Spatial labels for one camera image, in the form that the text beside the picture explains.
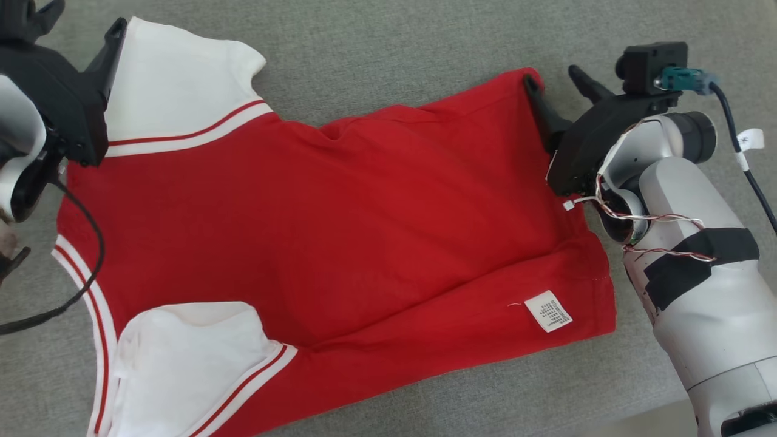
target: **gray fabric surface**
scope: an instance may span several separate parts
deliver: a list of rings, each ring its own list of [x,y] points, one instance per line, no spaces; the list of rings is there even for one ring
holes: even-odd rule
[[[322,124],[392,103],[426,103],[523,66],[543,74],[562,115],[577,117],[589,104],[565,76],[568,64],[617,89],[612,66],[626,45],[686,40],[692,64],[723,78],[739,129],[763,128],[774,144],[772,0],[582,3],[71,0],[42,42],[82,68],[113,20],[133,14],[205,37],[240,40],[267,57],[254,81],[259,94],[287,119]],[[681,110],[702,110],[723,126],[715,100],[686,96]],[[703,170],[758,238],[761,270],[775,288],[775,237],[729,147],[723,141]],[[769,175],[775,164],[774,148],[751,158],[777,206],[777,175]],[[0,320],[48,309],[74,291],[48,254],[59,199],[48,191],[36,214],[19,226],[34,252],[0,288]],[[678,378],[619,265],[619,248],[605,246],[618,300],[615,334],[429,379],[270,435],[569,435],[681,399]],[[0,435],[84,435],[94,367],[92,328],[82,304],[43,327],[0,338]]]

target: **black cable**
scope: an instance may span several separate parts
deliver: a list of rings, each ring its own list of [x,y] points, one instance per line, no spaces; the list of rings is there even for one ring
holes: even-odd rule
[[[718,100],[720,100],[720,106],[723,107],[723,114],[726,116],[726,123],[728,124],[729,128],[729,135],[731,136],[731,144],[733,145],[733,150],[736,153],[742,152],[742,148],[739,146],[739,140],[737,139],[737,129],[734,127],[733,124],[733,115],[731,114],[731,107],[728,104],[728,99],[726,98],[726,95],[723,94],[723,90],[720,89],[718,84],[712,82],[709,84],[709,89],[712,90],[713,93],[715,93],[716,96],[718,96]],[[774,212],[772,212],[772,207],[769,206],[769,202],[766,200],[766,196],[764,196],[764,192],[761,191],[761,187],[758,186],[758,182],[756,182],[755,177],[753,176],[753,173],[751,171],[745,170],[744,175],[747,178],[747,182],[750,183],[750,186],[753,187],[753,191],[755,192],[755,196],[758,198],[758,201],[761,202],[761,206],[764,209],[764,212],[766,213],[766,217],[769,219],[769,223],[772,224],[772,228],[774,229],[775,233],[777,233],[777,218],[775,218]]]
[[[62,190],[62,193],[64,193],[65,197],[67,197],[73,204],[78,207],[79,210],[81,210],[81,213],[86,217],[86,220],[89,221],[89,224],[92,226],[92,229],[95,231],[95,235],[97,236],[97,246],[98,246],[98,255],[97,255],[97,263],[95,264],[94,270],[92,270],[92,274],[89,276],[89,279],[86,280],[84,283],[84,286],[81,287],[80,290],[78,290],[77,293],[73,295],[70,299],[68,299],[67,302],[63,303],[62,305],[50,309],[45,313],[36,314],[35,316],[27,317],[26,319],[16,320],[13,322],[3,323],[0,325],[0,335],[7,335],[7,334],[13,334],[15,332],[19,332],[21,330],[30,329],[31,327],[36,327],[42,323],[46,323],[48,320],[51,320],[55,318],[56,316],[61,315],[65,312],[68,308],[70,308],[74,303],[78,302],[81,297],[84,296],[84,293],[86,293],[90,287],[92,287],[92,283],[95,281],[95,278],[97,277],[97,274],[99,273],[100,268],[103,267],[103,260],[105,259],[105,241],[103,240],[103,233],[100,232],[99,227],[97,225],[97,222],[95,222],[95,219],[92,217],[92,214],[89,213],[89,210],[86,209],[83,203],[73,195],[73,193],[70,192],[70,190],[67,189],[67,187],[60,182],[59,180],[55,180],[52,182],[54,186]]]

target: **cable tag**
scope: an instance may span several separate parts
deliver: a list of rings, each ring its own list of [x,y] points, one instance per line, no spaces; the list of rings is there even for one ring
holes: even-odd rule
[[[763,149],[764,132],[761,129],[747,129],[737,135],[737,141],[739,141],[739,148],[742,152],[750,149]]]
[[[524,303],[545,332],[551,332],[572,323],[572,317],[561,307],[556,295],[550,290]]]

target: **white sleeve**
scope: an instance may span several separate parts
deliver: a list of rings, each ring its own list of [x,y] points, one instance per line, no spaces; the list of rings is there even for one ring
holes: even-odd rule
[[[117,345],[113,376],[120,382],[108,437],[193,435],[204,423],[221,424],[295,352],[268,340],[256,311],[244,302],[140,313]]]
[[[191,135],[258,100],[262,54],[238,41],[198,37],[134,17],[127,29],[106,124],[112,142]]]

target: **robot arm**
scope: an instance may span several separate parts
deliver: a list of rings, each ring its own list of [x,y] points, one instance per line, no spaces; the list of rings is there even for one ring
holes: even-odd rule
[[[31,0],[0,0],[0,281],[30,252],[14,255],[16,234],[10,226],[26,220],[47,184],[63,190],[92,223],[99,257],[92,277],[63,305],[36,316],[0,324],[0,335],[36,326],[62,314],[89,289],[102,265],[99,229],[83,205],[59,181],[64,159],[98,166],[108,149],[103,113],[127,31],[119,18],[106,32],[103,49],[83,72],[62,55],[36,45],[64,10],[53,0],[35,10]]]
[[[617,68],[623,96],[573,66],[573,81],[594,103],[575,123],[527,83],[554,155],[548,182],[559,195],[584,196],[567,208],[593,201],[623,245],[623,264],[688,392],[699,435],[775,435],[777,300],[758,273],[754,237],[696,166],[714,152],[715,128],[701,113],[657,115],[681,93],[656,87],[663,82],[655,78],[667,66],[685,67],[686,57],[683,43],[629,47]]]

